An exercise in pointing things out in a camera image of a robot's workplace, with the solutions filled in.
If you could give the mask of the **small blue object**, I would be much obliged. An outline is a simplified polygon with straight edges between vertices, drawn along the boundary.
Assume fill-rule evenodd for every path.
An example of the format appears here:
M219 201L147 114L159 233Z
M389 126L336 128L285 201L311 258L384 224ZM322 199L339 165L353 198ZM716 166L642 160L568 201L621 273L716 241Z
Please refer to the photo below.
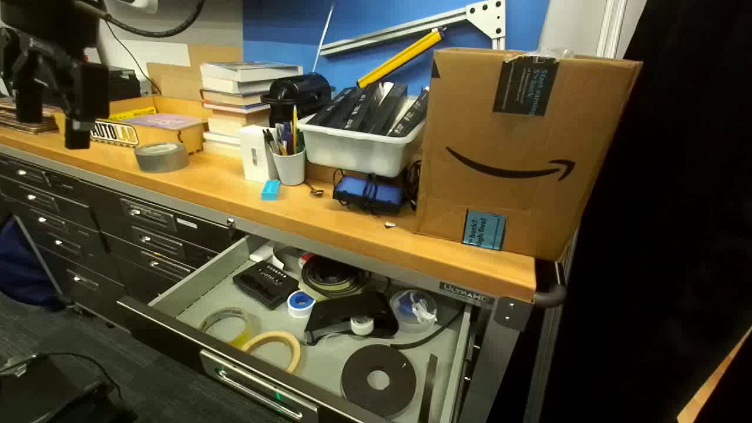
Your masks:
M279 180L277 178L271 178L264 182L264 191L260 191L260 199L277 199L279 198Z

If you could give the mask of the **open grey drawer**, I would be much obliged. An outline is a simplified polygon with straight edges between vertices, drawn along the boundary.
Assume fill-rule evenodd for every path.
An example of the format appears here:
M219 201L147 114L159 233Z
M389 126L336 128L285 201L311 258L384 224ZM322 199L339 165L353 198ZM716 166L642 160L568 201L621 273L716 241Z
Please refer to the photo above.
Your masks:
M251 235L121 307L136 338L292 423L454 423L477 319L444 294Z

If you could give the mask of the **grey tape roll in drawer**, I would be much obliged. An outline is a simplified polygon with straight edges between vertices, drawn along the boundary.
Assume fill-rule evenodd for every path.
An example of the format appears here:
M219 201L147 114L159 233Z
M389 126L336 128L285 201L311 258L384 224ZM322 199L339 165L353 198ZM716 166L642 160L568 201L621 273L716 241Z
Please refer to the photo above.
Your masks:
M239 307L224 307L208 315L201 328L213 338L222 338L232 346L243 346L259 331L259 322L255 315Z

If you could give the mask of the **black drawer cabinet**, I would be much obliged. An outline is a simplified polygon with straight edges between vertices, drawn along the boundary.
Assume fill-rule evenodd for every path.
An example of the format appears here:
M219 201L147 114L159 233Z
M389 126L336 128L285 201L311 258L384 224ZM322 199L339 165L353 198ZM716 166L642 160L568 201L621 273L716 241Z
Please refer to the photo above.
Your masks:
M81 307L118 327L122 295L148 303L239 233L158 201L0 155L0 187L55 281Z

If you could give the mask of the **blue black device under bin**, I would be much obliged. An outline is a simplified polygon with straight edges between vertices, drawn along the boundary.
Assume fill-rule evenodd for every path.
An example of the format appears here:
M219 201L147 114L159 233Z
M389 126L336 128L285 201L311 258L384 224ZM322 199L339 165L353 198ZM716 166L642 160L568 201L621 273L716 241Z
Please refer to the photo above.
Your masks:
M397 214L403 208L403 191L397 185L384 182L377 175L343 175L333 185L333 198L354 208L377 214Z

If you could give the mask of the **white plastic bin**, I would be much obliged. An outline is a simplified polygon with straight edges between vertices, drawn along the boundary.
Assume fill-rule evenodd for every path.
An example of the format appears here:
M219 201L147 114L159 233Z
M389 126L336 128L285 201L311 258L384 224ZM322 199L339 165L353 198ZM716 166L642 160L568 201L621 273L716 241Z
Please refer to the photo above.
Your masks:
M404 134L372 134L304 120L298 131L313 165L394 178L418 150L424 126L426 117L418 117Z

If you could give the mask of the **white pen cup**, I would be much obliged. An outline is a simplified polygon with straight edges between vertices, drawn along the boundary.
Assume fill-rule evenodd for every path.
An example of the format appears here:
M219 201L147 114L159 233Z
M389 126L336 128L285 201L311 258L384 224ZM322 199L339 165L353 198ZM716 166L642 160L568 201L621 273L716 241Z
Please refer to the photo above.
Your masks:
M279 152L272 150L275 175L282 185L298 185L305 180L305 152Z

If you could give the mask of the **black tape dispenser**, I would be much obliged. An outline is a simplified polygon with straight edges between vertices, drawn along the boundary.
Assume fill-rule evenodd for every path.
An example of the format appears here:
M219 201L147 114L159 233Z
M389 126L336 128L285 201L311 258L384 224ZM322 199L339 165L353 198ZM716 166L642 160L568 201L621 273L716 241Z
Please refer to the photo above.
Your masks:
M392 338L397 333L397 316L391 303L377 291L317 300L304 328L304 340L315 346L327 333L351 328L353 316L372 316L377 338Z

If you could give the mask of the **black headset on books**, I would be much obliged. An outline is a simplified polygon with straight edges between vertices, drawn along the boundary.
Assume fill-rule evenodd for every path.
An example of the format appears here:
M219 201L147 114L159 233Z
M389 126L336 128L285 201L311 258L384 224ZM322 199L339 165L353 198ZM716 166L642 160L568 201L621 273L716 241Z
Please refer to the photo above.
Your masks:
M288 121L292 113L300 117L317 113L332 100L332 84L320 72L279 77L271 84L266 104L272 121Z

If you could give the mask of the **Amazon cardboard box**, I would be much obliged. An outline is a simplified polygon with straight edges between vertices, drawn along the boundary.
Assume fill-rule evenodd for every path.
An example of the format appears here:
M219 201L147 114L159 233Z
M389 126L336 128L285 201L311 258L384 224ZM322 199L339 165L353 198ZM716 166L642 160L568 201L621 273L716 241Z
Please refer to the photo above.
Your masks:
M642 65L451 46L433 57L416 231L559 258Z

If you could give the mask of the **black tape roll flat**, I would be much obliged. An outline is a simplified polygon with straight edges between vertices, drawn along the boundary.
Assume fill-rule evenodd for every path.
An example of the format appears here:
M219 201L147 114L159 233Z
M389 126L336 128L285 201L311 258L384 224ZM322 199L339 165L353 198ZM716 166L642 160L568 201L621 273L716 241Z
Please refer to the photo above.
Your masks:
M394 416L414 399L416 369L394 347L366 346L345 359L342 388L353 405L379 416Z

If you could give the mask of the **stack of books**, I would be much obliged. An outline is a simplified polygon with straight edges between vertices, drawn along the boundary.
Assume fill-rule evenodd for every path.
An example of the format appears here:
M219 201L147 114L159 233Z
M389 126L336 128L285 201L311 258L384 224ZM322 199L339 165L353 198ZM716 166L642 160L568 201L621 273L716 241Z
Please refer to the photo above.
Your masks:
M293 63L205 61L201 65L201 100L210 110L208 141L232 143L249 124L264 124L269 104L264 97L275 79L300 74Z

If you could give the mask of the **black stand device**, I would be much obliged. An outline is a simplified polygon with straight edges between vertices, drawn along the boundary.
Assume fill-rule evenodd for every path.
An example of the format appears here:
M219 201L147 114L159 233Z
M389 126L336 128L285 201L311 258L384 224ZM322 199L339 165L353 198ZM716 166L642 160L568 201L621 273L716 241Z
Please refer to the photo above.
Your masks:
M18 121L42 120L45 94L58 98L68 150L85 150L94 121L111 113L109 68L89 63L83 46L67 46L10 27L3 71Z

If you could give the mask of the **silver metal rail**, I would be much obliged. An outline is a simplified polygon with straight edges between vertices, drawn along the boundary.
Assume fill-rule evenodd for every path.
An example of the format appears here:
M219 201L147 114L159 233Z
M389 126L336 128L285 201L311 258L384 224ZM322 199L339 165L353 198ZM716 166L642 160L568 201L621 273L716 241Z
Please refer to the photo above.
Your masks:
M320 54L322 57L343 54L343 52L372 46L379 41L400 39L406 36L418 36L426 31L448 27L454 23L474 25L481 36L490 38L490 45L494 49L506 46L506 36L507 36L507 31L506 31L506 0L477 0L466 6L456 6L448 12L430 13L424 18L406 20L406 23L389 25L389 27L372 31L364 36L324 41L320 46Z

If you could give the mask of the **grey duct tape roll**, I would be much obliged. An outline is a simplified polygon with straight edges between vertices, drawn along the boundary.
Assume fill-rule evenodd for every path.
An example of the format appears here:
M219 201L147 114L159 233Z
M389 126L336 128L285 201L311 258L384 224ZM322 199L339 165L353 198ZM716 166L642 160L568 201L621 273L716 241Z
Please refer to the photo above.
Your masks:
M177 141L147 143L136 148L136 165L151 174L177 172L188 165L188 152Z

